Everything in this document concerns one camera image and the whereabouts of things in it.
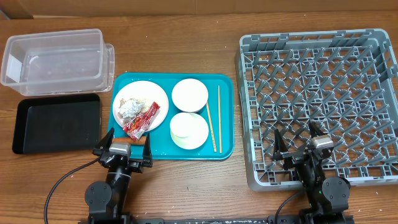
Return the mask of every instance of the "chopstick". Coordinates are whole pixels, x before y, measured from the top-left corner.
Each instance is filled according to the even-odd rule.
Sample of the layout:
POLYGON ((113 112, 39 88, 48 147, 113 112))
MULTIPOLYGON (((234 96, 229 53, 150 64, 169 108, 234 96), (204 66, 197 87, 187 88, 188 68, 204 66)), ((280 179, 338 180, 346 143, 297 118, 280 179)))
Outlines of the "chopstick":
POLYGON ((207 116, 209 117, 209 125, 210 125, 211 139, 213 140, 214 152, 217 152, 216 140, 214 139, 213 125, 211 123, 211 116, 210 116, 210 109, 208 102, 206 102, 206 108, 207 108, 207 116))
POLYGON ((220 153, 223 153, 223 143, 221 142, 221 104, 220 86, 218 86, 218 136, 220 137, 220 153))

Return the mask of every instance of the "clear plastic container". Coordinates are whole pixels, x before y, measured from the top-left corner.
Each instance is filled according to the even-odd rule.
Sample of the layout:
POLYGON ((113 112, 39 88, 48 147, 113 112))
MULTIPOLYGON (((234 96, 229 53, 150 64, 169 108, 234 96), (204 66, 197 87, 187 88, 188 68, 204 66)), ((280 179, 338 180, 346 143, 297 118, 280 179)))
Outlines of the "clear plastic container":
POLYGON ((24 96, 110 91, 114 63, 98 29, 17 35, 6 44, 1 84, 24 96))

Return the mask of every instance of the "red snack wrapper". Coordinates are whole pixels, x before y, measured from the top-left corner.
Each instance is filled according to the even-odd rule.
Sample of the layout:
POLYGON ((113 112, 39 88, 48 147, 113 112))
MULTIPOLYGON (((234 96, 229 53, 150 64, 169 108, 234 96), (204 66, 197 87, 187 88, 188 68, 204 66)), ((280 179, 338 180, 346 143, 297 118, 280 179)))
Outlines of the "red snack wrapper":
POLYGON ((123 126, 123 131, 130 136, 132 140, 137 141, 141 138, 142 134, 148 130, 148 126, 160 106, 153 102, 149 110, 145 113, 141 113, 136 116, 133 120, 123 126))

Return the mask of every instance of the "plastic crate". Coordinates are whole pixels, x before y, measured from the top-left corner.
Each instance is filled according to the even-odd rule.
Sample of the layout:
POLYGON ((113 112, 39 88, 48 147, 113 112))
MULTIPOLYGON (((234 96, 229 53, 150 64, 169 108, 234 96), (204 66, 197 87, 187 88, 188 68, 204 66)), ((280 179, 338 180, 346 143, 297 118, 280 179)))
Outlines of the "plastic crate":
POLYGON ((273 161, 274 130, 289 151, 309 143, 308 121, 335 142, 326 176, 352 185, 398 183, 397 62, 380 29, 245 35, 236 54, 250 188, 301 188, 273 161))

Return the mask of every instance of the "blue tray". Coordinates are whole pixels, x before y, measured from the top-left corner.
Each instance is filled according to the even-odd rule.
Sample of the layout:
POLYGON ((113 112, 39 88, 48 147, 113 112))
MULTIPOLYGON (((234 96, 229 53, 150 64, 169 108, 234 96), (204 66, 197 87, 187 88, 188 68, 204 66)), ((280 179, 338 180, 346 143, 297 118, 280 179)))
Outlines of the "blue tray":
MULTIPOLYGON (((234 96, 233 85, 231 79, 225 75, 209 75, 209 74, 174 74, 174 73, 132 73, 127 72, 120 75, 115 83, 112 94, 113 100, 119 90, 127 84, 138 80, 146 80, 158 84, 166 92, 169 98, 169 112, 162 124, 150 131, 150 148, 154 159, 170 159, 170 160, 222 160, 227 159, 234 149, 234 96), (175 84, 186 78, 195 78, 203 82, 209 92, 209 107, 213 122, 214 136, 216 140, 217 152, 214 152, 213 143, 209 128, 209 136, 206 142, 198 149, 185 150, 174 144, 170 136, 170 120, 174 115, 181 112, 172 101, 172 90, 175 84), (218 137, 218 85, 220 86, 221 97, 221 128, 223 139, 223 153, 220 153, 219 137, 218 137)), ((199 112, 207 123, 206 106, 199 112)), ((114 128, 114 137, 126 137, 120 125, 113 118, 112 106, 109 113, 108 130, 114 128)), ((131 146, 131 158, 142 159, 142 146, 131 146)))

